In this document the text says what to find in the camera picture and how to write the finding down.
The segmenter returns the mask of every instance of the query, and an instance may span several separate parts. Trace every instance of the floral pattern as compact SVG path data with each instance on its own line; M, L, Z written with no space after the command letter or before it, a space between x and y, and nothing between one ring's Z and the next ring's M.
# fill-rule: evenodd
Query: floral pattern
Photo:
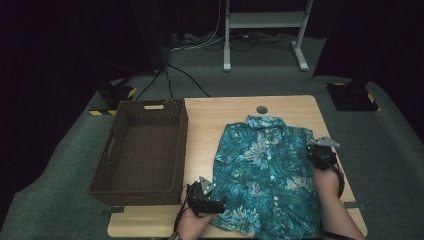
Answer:
M211 224L260 239L301 239L320 233L320 205L306 145L313 133L278 117L248 116L228 124L213 166L212 200L226 210Z

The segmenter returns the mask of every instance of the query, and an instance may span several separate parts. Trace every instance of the wicker basket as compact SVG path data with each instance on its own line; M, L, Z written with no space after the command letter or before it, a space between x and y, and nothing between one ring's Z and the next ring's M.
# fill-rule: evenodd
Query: wicker basket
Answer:
M89 194L109 206L178 205L187 128L183 99L121 102Z

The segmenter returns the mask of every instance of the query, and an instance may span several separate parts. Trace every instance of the black device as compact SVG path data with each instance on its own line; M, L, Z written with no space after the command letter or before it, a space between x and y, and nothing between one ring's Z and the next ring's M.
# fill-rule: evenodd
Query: black device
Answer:
M225 211L224 201L211 201L209 199L215 184L212 184L206 178L200 176L200 182L195 181L192 185L187 184L187 195L181 205L180 211L174 223L174 234L177 233L178 224L184 211L191 209L196 216L200 213L218 214Z
M332 147L340 147L340 144L333 141L329 137L322 137L314 139L307 145L307 152L309 161L314 168L325 171L331 168L339 178L339 197L342 196L345 187L344 174L338 166L336 153L331 149Z

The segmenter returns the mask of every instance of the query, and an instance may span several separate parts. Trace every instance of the white shelf frame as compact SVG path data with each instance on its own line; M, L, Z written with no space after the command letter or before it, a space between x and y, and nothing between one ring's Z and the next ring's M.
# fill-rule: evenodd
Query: white shelf frame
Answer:
M230 0L226 2L225 10L225 45L224 45L224 72L231 71L230 30L234 28L292 28L298 27L296 41L291 45L302 71L308 71L303 52L300 49L306 25L308 24L313 0L308 0L304 11L300 12L249 12L231 13Z

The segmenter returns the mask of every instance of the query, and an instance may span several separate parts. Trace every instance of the wooden tabletop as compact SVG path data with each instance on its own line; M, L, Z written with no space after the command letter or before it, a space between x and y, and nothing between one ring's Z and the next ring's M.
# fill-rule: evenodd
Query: wooden tabletop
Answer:
M184 183L199 181L199 176L212 180L216 151L227 124L245 122L248 115L281 117L288 126L311 129L316 138L330 136L321 112L312 96L266 96L186 98L189 116ZM257 112L258 106L268 109ZM355 203L346 178L341 197L343 202ZM112 237L169 237L179 206L128 206L122 213L113 213L108 227ZM364 235L367 228L358 208L348 212ZM236 231L223 231L209 225L202 237L246 237Z

